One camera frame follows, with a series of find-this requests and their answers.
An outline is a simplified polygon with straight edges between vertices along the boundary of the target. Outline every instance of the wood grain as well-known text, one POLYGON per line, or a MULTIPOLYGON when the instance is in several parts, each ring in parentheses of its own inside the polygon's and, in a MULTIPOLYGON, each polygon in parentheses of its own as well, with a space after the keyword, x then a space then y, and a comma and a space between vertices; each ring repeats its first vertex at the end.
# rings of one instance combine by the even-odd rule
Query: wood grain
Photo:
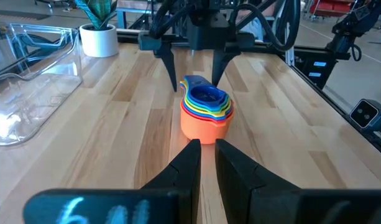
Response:
MULTIPOLYGON (((83 84, 42 129, 0 147, 0 223, 55 187, 139 188, 188 143, 163 63, 137 45, 82 58, 83 84)), ((211 80, 212 52, 175 49, 177 81, 211 80)), ((381 188, 381 154, 277 56, 242 54, 219 83, 234 101, 226 140, 299 187, 381 188)), ((214 146, 203 146, 198 223, 226 223, 214 146)))

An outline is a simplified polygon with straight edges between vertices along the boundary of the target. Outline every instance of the clear plastic container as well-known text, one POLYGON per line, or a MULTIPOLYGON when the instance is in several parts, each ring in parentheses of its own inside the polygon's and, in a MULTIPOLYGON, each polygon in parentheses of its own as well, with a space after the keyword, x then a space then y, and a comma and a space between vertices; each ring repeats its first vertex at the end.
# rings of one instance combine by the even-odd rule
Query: clear plastic container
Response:
POLYGON ((75 29, 0 24, 0 146, 30 139, 81 83, 75 29))

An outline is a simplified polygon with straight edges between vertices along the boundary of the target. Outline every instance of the orange measuring cup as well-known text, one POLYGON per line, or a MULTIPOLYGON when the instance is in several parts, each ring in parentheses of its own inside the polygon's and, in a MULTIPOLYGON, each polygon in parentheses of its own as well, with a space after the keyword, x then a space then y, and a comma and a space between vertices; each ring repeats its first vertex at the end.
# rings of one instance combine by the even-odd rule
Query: orange measuring cup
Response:
POLYGON ((230 123, 234 116, 233 112, 225 122, 217 123, 195 118, 180 107, 180 127, 188 139, 200 139, 202 144, 214 144, 215 140, 225 138, 230 123))

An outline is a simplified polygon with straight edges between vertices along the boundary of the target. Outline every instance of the potted plant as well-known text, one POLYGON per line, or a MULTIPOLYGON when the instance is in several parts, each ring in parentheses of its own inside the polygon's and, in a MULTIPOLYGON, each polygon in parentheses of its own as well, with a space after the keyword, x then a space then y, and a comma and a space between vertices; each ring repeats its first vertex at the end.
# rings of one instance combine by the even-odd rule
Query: potted plant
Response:
POLYGON ((117 1, 75 0, 84 10, 91 24, 80 27, 84 53, 91 57, 109 57, 118 53, 116 27, 108 24, 116 14, 117 1))

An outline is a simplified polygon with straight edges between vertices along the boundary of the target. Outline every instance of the white plant pot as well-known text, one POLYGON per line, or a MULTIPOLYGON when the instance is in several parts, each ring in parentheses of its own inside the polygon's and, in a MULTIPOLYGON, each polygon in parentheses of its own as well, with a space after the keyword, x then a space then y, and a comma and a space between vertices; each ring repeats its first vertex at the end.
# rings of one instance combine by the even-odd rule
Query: white plant pot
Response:
POLYGON ((110 57, 118 53, 116 27, 109 24, 108 30, 91 30, 92 24, 80 27, 84 53, 91 57, 110 57))

